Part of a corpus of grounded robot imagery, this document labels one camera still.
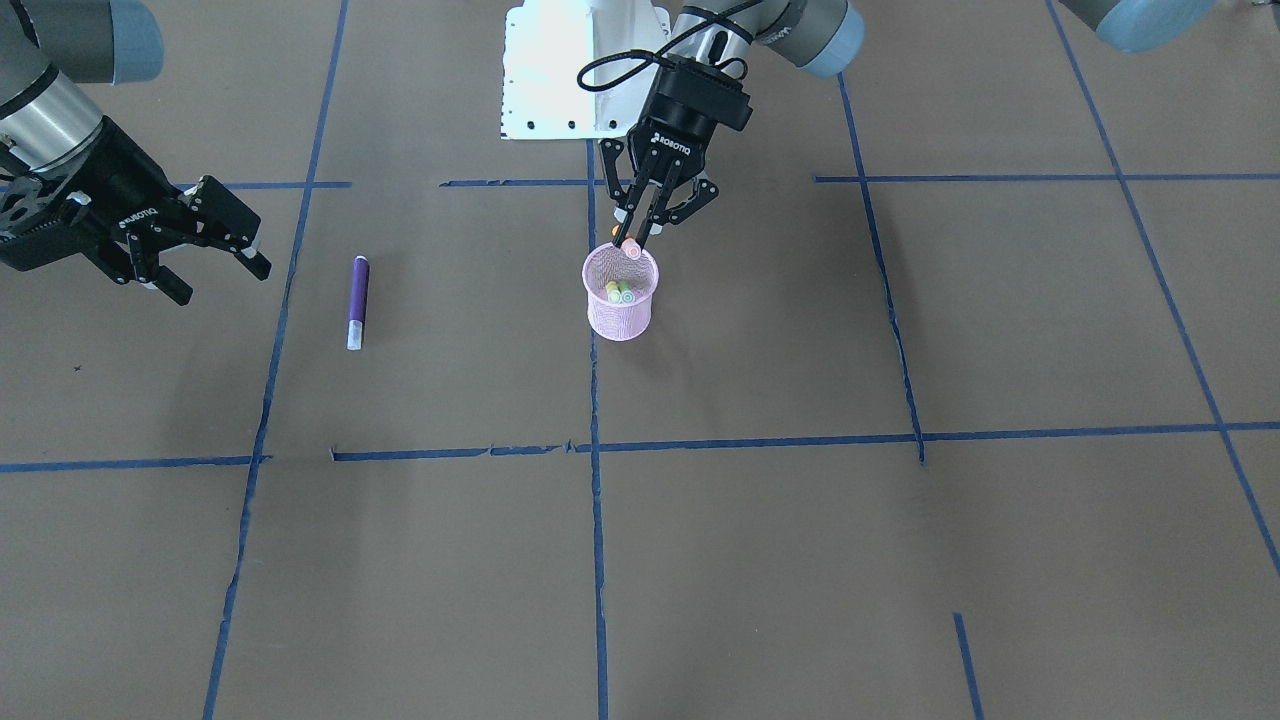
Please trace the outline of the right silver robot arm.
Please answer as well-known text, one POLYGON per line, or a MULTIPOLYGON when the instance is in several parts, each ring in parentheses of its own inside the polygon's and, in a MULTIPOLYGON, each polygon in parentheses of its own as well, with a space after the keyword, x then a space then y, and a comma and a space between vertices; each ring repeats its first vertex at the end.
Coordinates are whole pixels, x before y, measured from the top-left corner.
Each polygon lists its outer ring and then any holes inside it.
POLYGON ((142 1, 1 5, 1 260, 15 272, 82 256, 116 284, 187 305, 192 288, 161 256, 192 246, 230 254, 252 277, 260 217, 220 181, 187 190, 84 91, 155 79, 160 26, 142 1))

